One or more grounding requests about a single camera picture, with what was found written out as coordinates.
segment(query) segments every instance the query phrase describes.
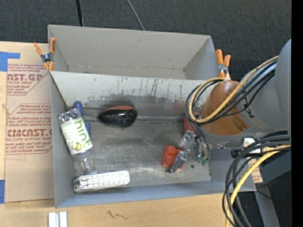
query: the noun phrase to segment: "bottle label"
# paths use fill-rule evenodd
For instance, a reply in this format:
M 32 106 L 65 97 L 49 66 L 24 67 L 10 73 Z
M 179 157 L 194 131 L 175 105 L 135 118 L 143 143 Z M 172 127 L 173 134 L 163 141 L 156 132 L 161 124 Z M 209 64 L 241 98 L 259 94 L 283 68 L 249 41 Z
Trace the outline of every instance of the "bottle label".
M 83 153 L 93 147 L 83 118 L 77 118 L 60 125 L 71 155 Z

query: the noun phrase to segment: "orange block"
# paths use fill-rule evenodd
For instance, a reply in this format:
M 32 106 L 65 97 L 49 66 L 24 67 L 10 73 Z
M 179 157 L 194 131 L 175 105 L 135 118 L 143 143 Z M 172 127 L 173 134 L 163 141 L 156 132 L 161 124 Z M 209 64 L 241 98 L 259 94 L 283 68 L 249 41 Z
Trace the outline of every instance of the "orange block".
M 177 154 L 182 151 L 182 149 L 176 148 L 174 146 L 166 146 L 163 152 L 162 166 L 171 168 L 174 164 L 174 160 Z

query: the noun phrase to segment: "bin floor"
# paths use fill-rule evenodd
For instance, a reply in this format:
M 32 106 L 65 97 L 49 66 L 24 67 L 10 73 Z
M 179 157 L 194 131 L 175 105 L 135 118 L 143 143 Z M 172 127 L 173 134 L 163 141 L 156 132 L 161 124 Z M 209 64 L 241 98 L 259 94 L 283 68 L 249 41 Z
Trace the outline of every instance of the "bin floor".
M 162 166 L 165 146 L 176 146 L 183 134 L 183 121 L 176 120 L 137 119 L 124 129 L 91 122 L 93 162 L 98 173 L 127 170 L 129 186 L 210 181 L 208 164 L 202 166 L 190 156 L 177 173 Z

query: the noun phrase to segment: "gray carpet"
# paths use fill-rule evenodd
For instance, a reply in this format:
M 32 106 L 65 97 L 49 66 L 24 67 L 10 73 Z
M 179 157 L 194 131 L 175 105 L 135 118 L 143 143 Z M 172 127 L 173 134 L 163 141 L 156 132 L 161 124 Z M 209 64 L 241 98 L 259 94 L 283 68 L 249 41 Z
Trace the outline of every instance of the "gray carpet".
M 129 1 L 145 30 L 211 35 L 215 49 L 232 56 L 233 80 L 278 55 L 292 36 L 292 0 Z M 80 4 L 84 26 L 142 29 L 127 0 L 80 0 Z M 0 40 L 46 43 L 48 24 L 79 26 L 75 0 L 0 0 Z M 291 181 L 283 177 L 270 186 L 272 195 L 283 187 L 291 194 Z M 280 187 L 275 193 L 276 185 Z M 291 210 L 291 201 L 286 204 Z M 279 207 L 276 211 L 282 227 L 292 225 L 291 211 L 288 216 Z M 262 225 L 257 213 L 251 219 L 258 222 L 253 226 Z

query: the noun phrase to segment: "black computer mouse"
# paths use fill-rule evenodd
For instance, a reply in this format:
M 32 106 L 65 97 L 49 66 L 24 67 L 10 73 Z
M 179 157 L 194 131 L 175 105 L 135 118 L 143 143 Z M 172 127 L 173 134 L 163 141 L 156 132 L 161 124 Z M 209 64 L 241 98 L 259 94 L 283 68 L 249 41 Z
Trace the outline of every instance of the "black computer mouse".
M 137 110 L 131 106 L 115 106 L 103 110 L 98 119 L 107 126 L 126 128 L 131 126 L 137 118 Z

